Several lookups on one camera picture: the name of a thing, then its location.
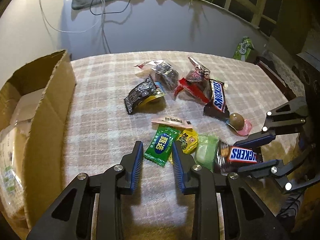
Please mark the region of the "chocolate ball pink wrapper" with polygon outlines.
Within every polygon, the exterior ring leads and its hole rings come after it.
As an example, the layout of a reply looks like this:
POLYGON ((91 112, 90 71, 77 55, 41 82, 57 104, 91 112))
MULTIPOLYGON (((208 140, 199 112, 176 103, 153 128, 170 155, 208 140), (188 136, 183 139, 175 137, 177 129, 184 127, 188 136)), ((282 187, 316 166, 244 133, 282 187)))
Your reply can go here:
POLYGON ((238 133, 240 136, 248 136, 252 130, 252 124, 249 120, 244 119, 239 113, 230 114, 226 124, 238 133))

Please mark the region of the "snickers bar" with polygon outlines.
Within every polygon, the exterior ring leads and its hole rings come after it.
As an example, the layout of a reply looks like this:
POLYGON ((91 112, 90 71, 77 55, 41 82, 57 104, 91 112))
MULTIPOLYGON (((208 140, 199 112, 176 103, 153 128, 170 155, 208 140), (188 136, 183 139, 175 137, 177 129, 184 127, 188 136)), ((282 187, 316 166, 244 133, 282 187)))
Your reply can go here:
POLYGON ((263 162, 261 153, 252 149, 229 145, 221 140, 217 144, 213 161, 213 172, 228 174, 236 172, 238 168, 263 162))
POLYGON ((214 79, 210 79, 209 83, 211 87, 210 100, 204 107, 204 115, 226 120, 230 113, 226 104, 224 83, 214 79))

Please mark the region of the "red clear date packet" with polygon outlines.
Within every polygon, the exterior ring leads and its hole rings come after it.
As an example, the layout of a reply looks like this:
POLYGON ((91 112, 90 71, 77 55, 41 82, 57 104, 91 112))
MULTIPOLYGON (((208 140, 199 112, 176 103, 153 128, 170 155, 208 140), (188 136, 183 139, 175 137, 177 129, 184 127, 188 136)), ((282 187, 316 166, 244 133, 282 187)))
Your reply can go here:
POLYGON ((188 59, 193 65, 193 68, 185 77, 179 79, 178 86, 174 90, 174 98, 176 98, 180 92, 186 90, 193 97, 207 104, 209 102, 210 70, 193 57, 188 57, 188 59))

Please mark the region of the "green candy packet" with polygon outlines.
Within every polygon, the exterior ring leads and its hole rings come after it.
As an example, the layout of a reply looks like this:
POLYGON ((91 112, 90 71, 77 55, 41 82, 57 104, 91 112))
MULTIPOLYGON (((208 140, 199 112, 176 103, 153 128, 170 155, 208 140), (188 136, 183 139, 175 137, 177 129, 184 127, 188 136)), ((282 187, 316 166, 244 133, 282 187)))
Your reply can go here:
POLYGON ((155 136, 144 153, 144 158, 164 167, 172 151, 172 144, 180 135, 180 130, 159 125, 155 136))

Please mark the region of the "clear walnut snack packet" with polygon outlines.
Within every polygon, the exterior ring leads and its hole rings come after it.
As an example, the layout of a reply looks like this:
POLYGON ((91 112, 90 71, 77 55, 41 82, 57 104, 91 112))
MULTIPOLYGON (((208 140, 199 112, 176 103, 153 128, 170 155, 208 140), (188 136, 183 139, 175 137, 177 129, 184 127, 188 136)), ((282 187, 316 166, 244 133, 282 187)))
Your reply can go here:
POLYGON ((141 70, 140 74, 157 74, 170 91, 173 91, 178 86, 180 74, 177 68, 167 60, 146 61, 135 65, 135 67, 141 70))

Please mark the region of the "black yellow snack packet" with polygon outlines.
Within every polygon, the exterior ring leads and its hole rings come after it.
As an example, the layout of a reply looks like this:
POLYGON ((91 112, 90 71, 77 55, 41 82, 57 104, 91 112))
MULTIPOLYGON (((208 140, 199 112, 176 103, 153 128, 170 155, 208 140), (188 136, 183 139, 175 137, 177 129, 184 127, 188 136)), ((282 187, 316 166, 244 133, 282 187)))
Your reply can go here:
POLYGON ((165 96, 165 92, 158 82, 149 75, 143 82, 136 85, 124 98, 124 105, 128 114, 133 114, 138 107, 142 107, 154 100, 165 96))

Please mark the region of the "green bag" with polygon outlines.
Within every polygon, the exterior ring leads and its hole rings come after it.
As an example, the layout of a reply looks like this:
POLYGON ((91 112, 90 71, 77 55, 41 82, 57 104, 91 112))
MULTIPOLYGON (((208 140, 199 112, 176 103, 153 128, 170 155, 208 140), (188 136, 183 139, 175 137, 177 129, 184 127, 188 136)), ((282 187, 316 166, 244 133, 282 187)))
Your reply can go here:
POLYGON ((250 52, 253 50, 254 50, 254 46, 253 46, 252 40, 249 37, 245 36, 238 43, 233 55, 233 59, 246 61, 249 57, 250 52))

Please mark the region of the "light green jelly packet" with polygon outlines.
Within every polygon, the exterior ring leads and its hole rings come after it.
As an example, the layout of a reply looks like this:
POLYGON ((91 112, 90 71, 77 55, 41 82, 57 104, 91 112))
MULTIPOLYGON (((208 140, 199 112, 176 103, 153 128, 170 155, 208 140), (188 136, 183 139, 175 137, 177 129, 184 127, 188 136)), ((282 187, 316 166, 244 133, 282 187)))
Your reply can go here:
POLYGON ((217 136, 200 134, 195 153, 195 163, 200 164, 213 172, 218 143, 219 138, 217 136))

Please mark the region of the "plaid tablecloth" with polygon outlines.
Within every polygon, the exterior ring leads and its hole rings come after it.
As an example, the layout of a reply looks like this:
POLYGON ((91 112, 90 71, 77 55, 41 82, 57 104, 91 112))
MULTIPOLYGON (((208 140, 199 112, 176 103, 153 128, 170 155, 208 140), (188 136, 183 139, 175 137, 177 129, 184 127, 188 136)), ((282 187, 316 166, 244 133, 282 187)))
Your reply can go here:
MULTIPOLYGON (((253 64, 208 54, 148 51, 88 56, 73 60, 76 85, 68 113, 62 148, 62 181, 68 184, 81 172, 103 173, 120 162, 137 140, 151 144, 159 122, 190 122, 199 135, 217 136, 232 144, 240 136, 224 121, 204 115, 203 102, 186 91, 165 90, 163 97, 127 113, 124 99, 136 85, 160 77, 141 63, 164 60, 185 77, 193 65, 203 64, 210 77, 225 84, 230 112, 241 114, 261 130, 266 113, 286 98, 264 71, 253 64)), ((125 239, 191 239, 194 197, 180 193, 171 163, 144 159, 139 185, 121 199, 125 239)))

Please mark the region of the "yellow candy packet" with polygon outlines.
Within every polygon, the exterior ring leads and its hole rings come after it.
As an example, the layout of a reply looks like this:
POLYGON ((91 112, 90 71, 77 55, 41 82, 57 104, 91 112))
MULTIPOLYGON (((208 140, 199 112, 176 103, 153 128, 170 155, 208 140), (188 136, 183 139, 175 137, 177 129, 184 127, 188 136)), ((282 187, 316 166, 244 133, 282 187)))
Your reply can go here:
POLYGON ((180 142, 183 153, 191 154, 197 148, 199 136, 193 129, 185 129, 177 137, 177 141, 180 142))

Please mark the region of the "brown cardboard box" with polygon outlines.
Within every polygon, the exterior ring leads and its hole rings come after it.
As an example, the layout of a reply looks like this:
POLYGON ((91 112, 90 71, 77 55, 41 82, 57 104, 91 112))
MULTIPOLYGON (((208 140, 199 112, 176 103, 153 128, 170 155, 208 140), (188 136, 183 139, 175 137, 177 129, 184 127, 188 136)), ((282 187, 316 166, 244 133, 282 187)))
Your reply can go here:
POLYGON ((61 50, 25 64, 1 88, 1 212, 20 234, 62 190, 63 134, 75 85, 61 50))

